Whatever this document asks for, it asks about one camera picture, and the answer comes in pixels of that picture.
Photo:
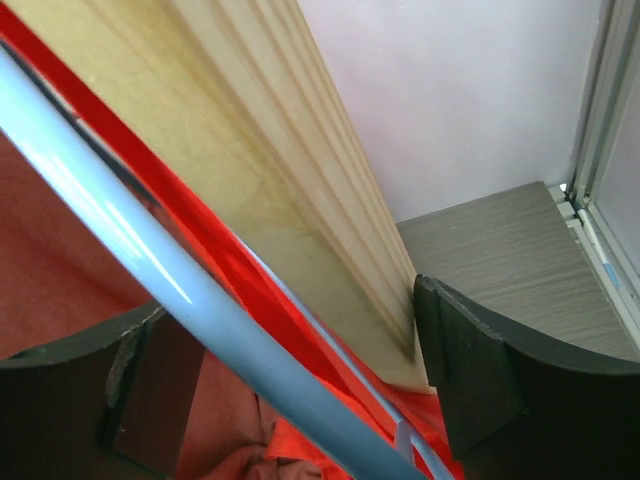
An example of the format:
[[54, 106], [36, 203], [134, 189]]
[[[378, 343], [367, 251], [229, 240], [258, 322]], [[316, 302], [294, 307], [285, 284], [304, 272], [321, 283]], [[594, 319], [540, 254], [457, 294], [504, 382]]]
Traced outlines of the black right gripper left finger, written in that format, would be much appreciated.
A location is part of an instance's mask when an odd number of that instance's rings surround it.
[[203, 357], [152, 301], [2, 361], [2, 478], [173, 478]]

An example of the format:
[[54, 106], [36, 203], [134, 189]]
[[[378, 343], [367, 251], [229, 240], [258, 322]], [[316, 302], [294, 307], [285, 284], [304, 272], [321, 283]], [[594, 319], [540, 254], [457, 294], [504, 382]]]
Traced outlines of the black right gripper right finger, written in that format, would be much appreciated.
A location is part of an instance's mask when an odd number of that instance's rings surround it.
[[639, 366], [558, 340], [418, 276], [429, 382], [469, 479], [635, 479]]

